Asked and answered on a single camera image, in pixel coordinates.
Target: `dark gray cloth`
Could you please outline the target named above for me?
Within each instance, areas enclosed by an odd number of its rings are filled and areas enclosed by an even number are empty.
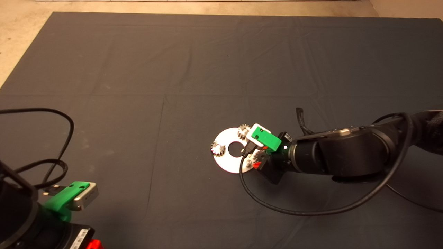
[[[0,107],[72,116],[61,184],[97,182],[100,196],[73,222],[93,226],[108,249],[442,248],[443,215],[389,190],[344,214],[287,216],[250,199],[209,151],[242,123],[302,135],[297,106],[314,131],[443,109],[442,44],[439,19],[54,13]],[[0,157],[18,167],[55,157],[67,123],[17,114],[0,117],[0,131]],[[392,184],[443,208],[441,166],[411,148]],[[24,176],[37,183],[44,171]],[[339,207],[374,186],[245,177],[259,197],[302,210]]]

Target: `small gear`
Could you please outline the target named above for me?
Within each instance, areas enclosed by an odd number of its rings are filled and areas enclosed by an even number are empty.
[[[248,134],[248,132],[250,131],[251,127],[247,124],[242,124],[240,125],[240,127],[238,127],[238,137],[242,140],[246,139],[246,135]]]
[[[268,155],[266,154],[265,151],[258,151],[257,153],[254,154],[254,162],[262,162],[264,161],[266,158],[268,157]]]
[[[214,156],[222,156],[226,151],[226,147],[224,145],[219,145],[214,141],[211,143],[211,151]]]

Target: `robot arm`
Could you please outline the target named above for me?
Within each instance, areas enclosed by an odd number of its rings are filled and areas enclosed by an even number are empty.
[[[283,214],[318,216],[352,210],[370,200],[384,186],[392,189],[387,183],[402,163],[410,145],[415,144],[429,152],[442,154],[441,111],[425,111],[413,116],[394,113],[379,118],[373,125],[319,133],[313,133],[305,127],[301,114],[302,111],[297,112],[305,136],[297,139],[293,139],[286,132],[275,137],[265,128],[255,124],[253,128],[256,129],[249,132],[252,132],[249,137],[253,139],[245,146],[240,162],[240,181],[246,193],[262,206]],[[381,122],[388,117],[392,119]],[[380,178],[382,180],[360,199],[340,208],[322,211],[283,209],[259,199],[246,186],[242,165],[245,158],[257,148],[266,153],[260,162],[254,164],[254,168],[274,184],[277,184],[287,171],[332,175],[332,179],[340,183],[364,183]],[[419,206],[443,213],[443,210],[419,204],[392,190]]]
[[[429,125],[433,119],[441,119],[442,113],[424,111],[411,116],[411,145],[443,155],[442,143],[428,135],[442,130],[441,124],[437,129]],[[395,116],[368,126],[319,132],[296,139],[282,132],[277,136],[280,146],[265,156],[256,169],[274,184],[287,171],[332,175],[334,181],[341,183],[374,181],[384,177],[398,156],[405,132],[405,120]]]

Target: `beige floor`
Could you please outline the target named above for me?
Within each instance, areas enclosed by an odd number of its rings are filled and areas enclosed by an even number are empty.
[[[264,16],[392,16],[443,19],[442,0],[324,2],[35,2],[0,0],[0,86],[49,15],[65,12]]]

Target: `white disc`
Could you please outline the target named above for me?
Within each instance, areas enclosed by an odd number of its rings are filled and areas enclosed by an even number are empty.
[[[214,159],[217,162],[217,164],[224,170],[238,174],[240,173],[240,162],[241,162],[241,156],[234,157],[229,153],[229,145],[234,142],[239,142],[243,145],[243,147],[246,145],[246,141],[242,140],[238,137],[238,128],[229,128],[224,131],[222,131],[220,134],[217,135],[215,138],[215,142],[219,144],[220,146],[225,146],[225,153],[222,156],[215,156]],[[243,173],[249,171],[253,168],[253,156],[252,154],[250,157],[247,157],[243,161]]]

